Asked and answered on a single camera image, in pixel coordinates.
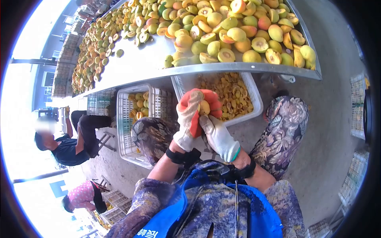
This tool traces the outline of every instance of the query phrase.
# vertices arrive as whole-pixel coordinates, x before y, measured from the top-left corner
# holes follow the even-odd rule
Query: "pole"
[[[60,169],[60,170],[57,170],[57,171],[54,171],[51,173],[41,174],[39,176],[36,176],[34,178],[30,178],[30,179],[15,179],[15,180],[13,180],[13,183],[17,184],[17,183],[22,183],[22,182],[27,182],[27,181],[32,181],[32,180],[45,179],[45,178],[53,177],[56,175],[64,174],[67,172],[69,172],[68,169]]]
[[[94,234],[94,233],[97,232],[97,231],[98,231],[97,229],[92,229],[91,231],[89,231],[89,233],[87,233],[87,234],[81,236],[81,238],[82,238],[82,237],[88,237],[88,236],[90,236],[91,234]]]
[[[11,59],[10,64],[42,64],[42,65],[52,65],[57,66],[57,61],[49,59]]]

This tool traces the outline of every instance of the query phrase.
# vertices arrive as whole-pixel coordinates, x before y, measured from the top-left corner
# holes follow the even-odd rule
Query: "woman in pink polka dot shirt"
[[[100,189],[94,182],[89,180],[69,191],[62,199],[62,204],[65,210],[71,213],[75,208],[86,208],[88,211],[96,210],[98,213],[107,210]]]

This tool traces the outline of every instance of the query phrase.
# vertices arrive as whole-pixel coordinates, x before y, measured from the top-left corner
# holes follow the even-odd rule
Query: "glove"
[[[67,106],[67,107],[65,108],[65,118],[69,118],[69,113],[70,113],[70,107]]]
[[[103,4],[97,11],[97,13],[99,14],[102,14],[106,9],[107,9],[108,5],[106,4]]]
[[[198,107],[202,100],[209,103],[211,115],[222,116],[221,103],[213,91],[195,88],[181,98],[176,106],[180,129],[173,135],[173,140],[187,152],[193,149],[194,138],[201,135]]]
[[[226,162],[232,162],[240,151],[240,144],[230,135],[224,123],[214,116],[201,116],[200,126],[204,130],[212,149]]]

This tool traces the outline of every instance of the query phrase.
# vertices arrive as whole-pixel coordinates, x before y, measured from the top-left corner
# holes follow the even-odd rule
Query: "blue apron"
[[[185,190],[199,187],[203,184],[209,184],[207,174],[198,169],[194,169],[192,174],[185,180],[181,187],[179,187],[172,197],[171,205],[159,211],[151,220],[134,236],[134,238],[166,238],[173,237],[173,233],[178,227],[180,221],[186,216],[188,207],[188,199]],[[235,184],[227,183],[228,187],[235,189]],[[272,208],[271,204],[267,201],[258,189],[247,186],[238,185],[238,191],[244,193],[251,199],[251,212],[248,216],[248,237],[268,237],[277,238],[283,237],[282,223]],[[255,211],[255,207],[263,206],[263,211]]]

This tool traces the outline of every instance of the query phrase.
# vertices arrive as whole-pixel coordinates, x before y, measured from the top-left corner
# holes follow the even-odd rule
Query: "wrist strap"
[[[168,156],[168,158],[171,159],[171,161],[178,165],[184,165],[184,168],[191,167],[196,160],[198,160],[201,156],[201,152],[198,151],[196,148],[193,148],[190,152],[180,153],[180,152],[173,152],[169,148],[165,152],[165,154]]]
[[[235,172],[239,177],[243,179],[247,179],[254,175],[255,167],[256,167],[256,163],[253,159],[251,159],[249,165],[246,165],[242,169],[235,169]]]

